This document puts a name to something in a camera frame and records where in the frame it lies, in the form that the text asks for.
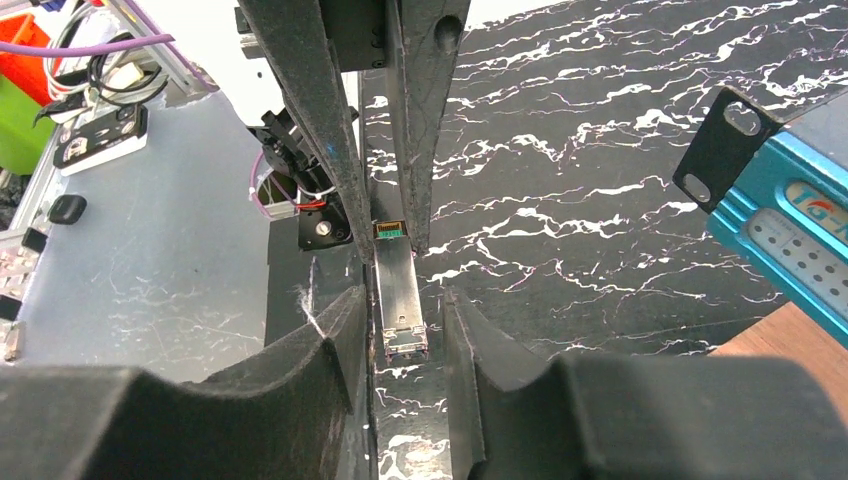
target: black marble surface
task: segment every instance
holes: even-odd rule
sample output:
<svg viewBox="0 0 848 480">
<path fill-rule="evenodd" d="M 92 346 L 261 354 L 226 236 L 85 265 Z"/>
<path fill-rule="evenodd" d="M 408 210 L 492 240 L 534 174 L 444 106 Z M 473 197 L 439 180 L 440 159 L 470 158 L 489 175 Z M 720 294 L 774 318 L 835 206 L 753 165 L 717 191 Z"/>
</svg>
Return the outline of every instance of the black marble surface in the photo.
<svg viewBox="0 0 848 480">
<path fill-rule="evenodd" d="M 848 85 L 846 18 L 832 0 L 586 0 L 468 31 L 417 263 L 432 355 L 378 360 L 381 478 L 451 478 L 445 285 L 543 356 L 705 353 L 784 303 L 671 173 L 720 85 L 778 114 Z M 391 189 L 384 95 L 369 74 L 370 176 Z"/>
</svg>

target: red wire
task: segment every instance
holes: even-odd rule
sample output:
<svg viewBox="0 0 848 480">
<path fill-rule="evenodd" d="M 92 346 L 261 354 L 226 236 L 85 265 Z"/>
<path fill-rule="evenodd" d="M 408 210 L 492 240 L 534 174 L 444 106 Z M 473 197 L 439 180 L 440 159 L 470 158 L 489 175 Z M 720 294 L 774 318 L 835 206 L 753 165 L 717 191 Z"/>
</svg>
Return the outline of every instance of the red wire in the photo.
<svg viewBox="0 0 848 480">
<path fill-rule="evenodd" d="M 327 205 L 327 202 L 325 202 L 323 200 L 318 200 L 318 201 L 310 202 L 310 203 L 302 203 L 302 204 L 298 205 L 297 208 L 300 208 L 300 209 L 321 208 L 324 205 Z"/>
</svg>

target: metal screw head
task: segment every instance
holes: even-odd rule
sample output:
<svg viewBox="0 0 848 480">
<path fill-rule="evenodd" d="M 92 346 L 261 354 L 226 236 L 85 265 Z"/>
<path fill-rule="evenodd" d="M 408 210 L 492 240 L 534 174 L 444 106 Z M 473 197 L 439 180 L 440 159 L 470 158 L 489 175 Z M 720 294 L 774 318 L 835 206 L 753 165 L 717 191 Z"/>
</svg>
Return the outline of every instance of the metal screw head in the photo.
<svg viewBox="0 0 848 480">
<path fill-rule="evenodd" d="M 323 222 L 318 222 L 318 225 L 315 225 L 315 233 L 319 236 L 326 237 L 333 231 L 333 225 L 330 222 L 324 220 Z"/>
</svg>

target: gray workbench surface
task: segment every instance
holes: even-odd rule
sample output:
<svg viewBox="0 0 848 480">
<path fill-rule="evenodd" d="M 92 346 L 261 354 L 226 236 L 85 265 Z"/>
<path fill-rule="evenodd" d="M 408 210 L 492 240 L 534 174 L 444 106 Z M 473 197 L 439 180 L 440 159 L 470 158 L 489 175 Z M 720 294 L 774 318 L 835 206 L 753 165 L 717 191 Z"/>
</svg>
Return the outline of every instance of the gray workbench surface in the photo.
<svg viewBox="0 0 848 480">
<path fill-rule="evenodd" d="M 131 364 L 200 380 L 262 348 L 268 221 L 248 201 L 258 144 L 226 98 L 149 106 L 148 145 L 73 175 L 19 320 L 20 364 Z"/>
</svg>

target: white connector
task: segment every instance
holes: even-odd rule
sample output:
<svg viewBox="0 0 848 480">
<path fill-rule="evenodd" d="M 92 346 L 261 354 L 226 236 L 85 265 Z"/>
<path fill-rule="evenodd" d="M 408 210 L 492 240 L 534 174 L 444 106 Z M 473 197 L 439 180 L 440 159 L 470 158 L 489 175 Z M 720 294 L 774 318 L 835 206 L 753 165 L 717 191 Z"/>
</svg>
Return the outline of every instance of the white connector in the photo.
<svg viewBox="0 0 848 480">
<path fill-rule="evenodd" d="M 103 83 L 108 85 L 110 88 L 121 90 L 132 86 L 142 78 L 144 78 L 144 72 L 138 68 L 138 65 L 136 65 L 135 62 L 132 62 L 109 72 L 109 75 L 107 75 Z"/>
</svg>

